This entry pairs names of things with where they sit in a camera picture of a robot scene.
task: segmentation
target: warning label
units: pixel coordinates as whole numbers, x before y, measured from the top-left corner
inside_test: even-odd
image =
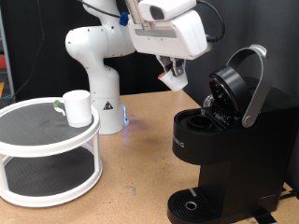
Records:
[[[104,110],[109,110],[109,109],[113,109],[113,106],[110,104],[109,101],[106,102],[106,105],[104,107]]]

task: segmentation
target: mesh shelf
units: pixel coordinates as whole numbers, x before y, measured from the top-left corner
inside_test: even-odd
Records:
[[[63,154],[39,158],[13,158],[5,166],[11,192],[32,197],[69,191],[94,172],[93,154],[78,147]]]

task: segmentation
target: blue light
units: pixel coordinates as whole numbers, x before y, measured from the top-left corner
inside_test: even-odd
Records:
[[[124,124],[128,124],[129,119],[127,118],[127,111],[125,109],[125,105],[123,105],[123,117],[124,117]]]

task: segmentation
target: dark background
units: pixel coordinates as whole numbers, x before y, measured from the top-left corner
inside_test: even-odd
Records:
[[[274,87],[299,98],[298,40],[299,2],[296,0],[209,0],[222,14],[226,35],[213,50],[187,63],[189,85],[185,91],[201,105],[210,94],[208,76],[224,66],[239,49],[251,44],[267,48],[273,60]],[[127,11],[124,0],[117,0],[120,11]],[[64,39],[69,30],[99,25],[76,0],[40,0],[45,43],[37,59],[35,75],[18,95],[18,101],[44,96],[61,96],[66,91],[89,89],[88,78],[80,63],[65,50]],[[15,91],[31,72],[41,40],[37,0],[1,0],[6,30],[8,57]],[[217,35],[220,24],[206,6],[197,6],[206,33]],[[244,63],[238,71],[243,76],[260,75],[256,59]],[[168,88],[157,76],[163,68],[155,56],[132,54],[105,60],[121,76],[121,94],[165,91]],[[299,191],[299,141],[292,156],[287,181]]]
[[[189,85],[185,91],[202,105],[210,94],[208,76],[227,64],[239,49],[251,44],[264,46],[273,61],[274,87],[299,99],[299,1],[295,0],[209,0],[223,16],[226,35],[213,50],[195,61],[187,62]],[[217,16],[206,6],[196,10],[202,17],[208,35],[218,35],[221,27]],[[238,69],[242,76],[259,77],[256,58]],[[287,182],[299,192],[299,141],[292,155]]]

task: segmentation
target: two-tier stand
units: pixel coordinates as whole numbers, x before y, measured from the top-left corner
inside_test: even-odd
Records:
[[[97,111],[92,108],[92,124],[72,128],[54,110],[56,99],[62,100],[40,98],[0,110],[0,159],[7,155],[0,160],[0,196],[10,203],[66,203],[91,189],[102,174]]]

